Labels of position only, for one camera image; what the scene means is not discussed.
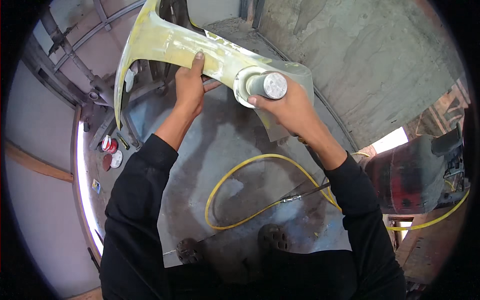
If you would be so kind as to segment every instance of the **can lid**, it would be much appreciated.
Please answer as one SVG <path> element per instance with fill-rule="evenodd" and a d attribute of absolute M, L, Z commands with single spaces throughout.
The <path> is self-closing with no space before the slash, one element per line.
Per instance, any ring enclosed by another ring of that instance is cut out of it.
<path fill-rule="evenodd" d="M 110 166 L 112 168 L 118 168 L 123 160 L 123 153 L 120 150 L 117 150 L 114 154 L 112 154 L 112 162 Z"/>
<path fill-rule="evenodd" d="M 102 150 L 106 151 L 108 148 L 110 148 L 111 143 L 112 138 L 107 134 L 102 141 Z"/>
<path fill-rule="evenodd" d="M 280 73 L 269 73 L 264 78 L 264 91 L 269 98 L 283 98 L 287 94 L 287 80 Z"/>

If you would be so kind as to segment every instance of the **wall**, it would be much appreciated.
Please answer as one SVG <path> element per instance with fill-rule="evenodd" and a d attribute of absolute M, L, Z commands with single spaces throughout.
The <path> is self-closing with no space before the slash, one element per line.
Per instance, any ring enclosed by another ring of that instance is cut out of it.
<path fill-rule="evenodd" d="M 359 148 L 419 115 L 463 71 L 426 0 L 266 0 L 259 31 L 312 70 Z"/>
<path fill-rule="evenodd" d="M 6 136 L 25 151 L 70 170 L 74 111 L 20 62 L 12 83 Z M 6 158 L 13 210 L 41 272 L 61 297 L 100 285 L 87 251 L 72 185 L 32 172 Z"/>
<path fill-rule="evenodd" d="M 190 18 L 199 26 L 240 16 L 240 0 L 187 0 Z"/>

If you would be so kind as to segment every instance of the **black sleeve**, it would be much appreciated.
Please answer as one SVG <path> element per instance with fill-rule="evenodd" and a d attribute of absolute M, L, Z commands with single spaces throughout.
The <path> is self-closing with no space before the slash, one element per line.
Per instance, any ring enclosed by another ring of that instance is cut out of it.
<path fill-rule="evenodd" d="M 157 221 L 177 156 L 152 134 L 115 181 L 105 210 L 100 265 L 104 299 L 169 298 Z"/>
<path fill-rule="evenodd" d="M 403 270 L 395 260 L 377 195 L 367 174 L 350 154 L 341 166 L 325 174 L 345 215 L 343 226 L 348 231 L 358 276 L 354 299 L 405 299 Z"/>

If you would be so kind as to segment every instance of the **black shoe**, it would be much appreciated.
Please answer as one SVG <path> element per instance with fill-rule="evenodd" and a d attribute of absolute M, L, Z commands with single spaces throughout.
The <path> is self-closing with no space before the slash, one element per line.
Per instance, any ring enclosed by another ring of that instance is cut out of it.
<path fill-rule="evenodd" d="M 277 224 L 263 225 L 258 231 L 257 241 L 262 254 L 269 252 L 271 249 L 287 252 L 290 249 L 287 234 L 282 227 Z"/>
<path fill-rule="evenodd" d="M 204 260 L 200 245 L 192 238 L 186 238 L 177 245 L 177 257 L 182 264 L 197 264 Z"/>

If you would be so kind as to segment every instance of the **hose fitting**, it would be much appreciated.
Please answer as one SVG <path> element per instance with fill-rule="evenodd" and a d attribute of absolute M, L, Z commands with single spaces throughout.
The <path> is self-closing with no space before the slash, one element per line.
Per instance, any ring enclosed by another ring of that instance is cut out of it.
<path fill-rule="evenodd" d="M 287 197 L 283 197 L 282 199 L 280 199 L 280 203 L 287 203 L 287 202 L 292 202 L 292 201 L 300 200 L 300 199 L 301 199 L 301 195 L 287 196 Z"/>

